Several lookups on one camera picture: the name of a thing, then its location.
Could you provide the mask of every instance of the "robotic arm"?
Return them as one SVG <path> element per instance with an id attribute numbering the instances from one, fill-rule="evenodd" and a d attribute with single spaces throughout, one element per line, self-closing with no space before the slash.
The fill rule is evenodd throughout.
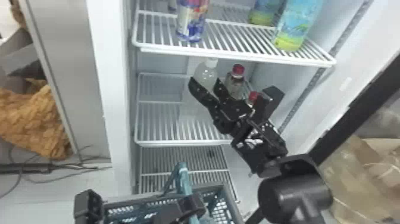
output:
<path id="1" fill-rule="evenodd" d="M 287 156 L 285 141 L 268 121 L 284 93 L 275 86 L 265 88 L 252 106 L 232 98 L 217 79 L 214 94 L 194 78 L 190 93 L 210 112 L 215 127 L 233 137 L 231 146 L 252 173 L 263 178 L 258 189 L 259 209 L 247 223 L 266 218 L 272 223 L 324 223 L 321 210 L 332 204 L 332 195 L 311 158 Z"/>

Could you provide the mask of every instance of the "white bottle cap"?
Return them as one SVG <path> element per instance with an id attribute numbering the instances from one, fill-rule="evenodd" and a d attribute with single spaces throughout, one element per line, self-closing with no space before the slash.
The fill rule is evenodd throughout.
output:
<path id="1" fill-rule="evenodd" d="M 207 58 L 205 60 L 205 65 L 211 69 L 215 68 L 218 64 L 218 58 Z"/>

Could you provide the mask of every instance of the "orange blanket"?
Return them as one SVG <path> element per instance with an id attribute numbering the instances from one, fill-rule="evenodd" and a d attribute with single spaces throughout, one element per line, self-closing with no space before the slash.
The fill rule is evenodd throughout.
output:
<path id="1" fill-rule="evenodd" d="M 69 141 L 50 86 L 32 82 L 33 94 L 15 94 L 0 88 L 0 136 L 12 144 L 60 160 L 70 155 Z"/>

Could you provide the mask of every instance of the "white wire shelf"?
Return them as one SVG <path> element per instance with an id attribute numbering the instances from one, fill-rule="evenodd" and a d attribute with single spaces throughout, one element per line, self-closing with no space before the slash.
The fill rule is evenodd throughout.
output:
<path id="1" fill-rule="evenodd" d="M 221 146 L 141 147 L 139 193 L 162 191 L 171 171 L 181 161 L 187 164 L 192 185 L 224 182 L 228 184 L 232 195 L 236 198 L 236 191 Z"/>
<path id="2" fill-rule="evenodd" d="M 139 74 L 136 95 L 134 140 L 139 145 L 217 145 L 230 143 L 229 135 L 222 135 L 213 125 L 209 112 L 198 103 L 182 101 L 190 94 L 190 76 L 183 74 Z M 243 85 L 242 98 L 252 87 Z"/>
<path id="3" fill-rule="evenodd" d="M 132 43 L 142 52 L 316 67 L 336 64 L 333 57 L 310 39 L 295 52 L 277 49 L 271 41 L 274 28 L 248 24 L 247 7 L 212 4 L 203 40 L 195 44 L 176 38 L 177 16 L 166 11 L 166 2 L 137 0 Z"/>

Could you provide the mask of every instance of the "bottle cap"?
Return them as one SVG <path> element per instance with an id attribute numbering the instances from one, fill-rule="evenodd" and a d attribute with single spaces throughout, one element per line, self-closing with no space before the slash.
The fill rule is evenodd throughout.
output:
<path id="1" fill-rule="evenodd" d="M 218 58 L 207 58 L 205 65 L 211 69 L 215 68 L 218 64 Z"/>
<path id="2" fill-rule="evenodd" d="M 232 71 L 236 74 L 243 74 L 245 72 L 245 68 L 241 64 L 235 64 Z"/>
<path id="3" fill-rule="evenodd" d="M 259 93 L 256 91 L 251 91 L 249 94 L 249 101 L 250 102 L 255 102 L 255 100 L 257 99 Z"/>

